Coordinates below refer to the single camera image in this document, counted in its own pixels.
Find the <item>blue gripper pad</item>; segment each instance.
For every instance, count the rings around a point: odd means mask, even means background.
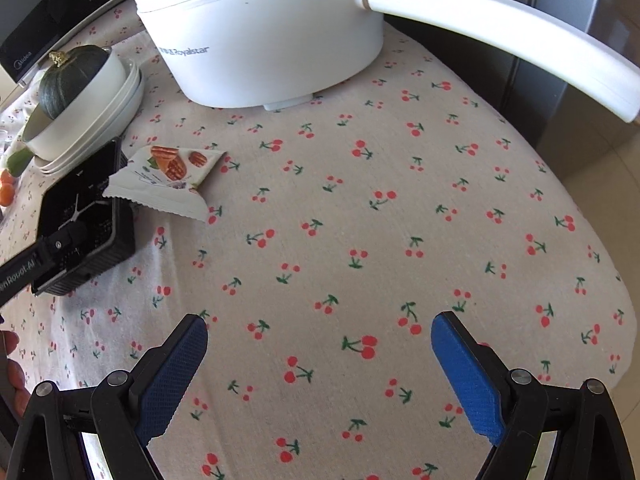
[[[207,325],[199,318],[182,336],[142,395],[135,431],[143,447],[169,426],[207,351],[207,339]]]
[[[431,323],[431,347],[471,427],[498,446],[504,433],[498,392],[444,316]]]

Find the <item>pot handle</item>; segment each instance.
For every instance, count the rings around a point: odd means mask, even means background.
[[[588,34],[514,0],[356,0],[496,46],[567,81],[626,123],[640,120],[640,68]]]

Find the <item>human hand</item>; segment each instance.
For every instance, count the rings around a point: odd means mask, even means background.
[[[4,335],[6,353],[9,355],[18,347],[20,338],[17,333],[9,332],[8,330],[2,330],[2,335]],[[16,361],[9,359],[7,361],[7,375],[11,386],[15,388],[14,409],[18,415],[23,416],[31,394],[24,387],[24,372],[22,371],[22,367]],[[5,476],[5,472],[0,468],[0,480],[4,480]]]

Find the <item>floor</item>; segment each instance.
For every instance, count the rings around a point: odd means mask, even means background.
[[[640,133],[619,146],[609,145],[604,156],[562,181],[609,251],[637,309],[640,305]],[[637,341],[631,370],[614,389],[612,397],[638,474],[640,344]]]

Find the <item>orange fruit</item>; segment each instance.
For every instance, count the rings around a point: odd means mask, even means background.
[[[14,201],[15,188],[12,184],[2,183],[0,186],[0,205],[2,207],[10,206]]]
[[[11,176],[11,173],[9,173],[9,170],[2,170],[2,173],[0,173],[0,182],[3,184],[14,183],[14,178]]]

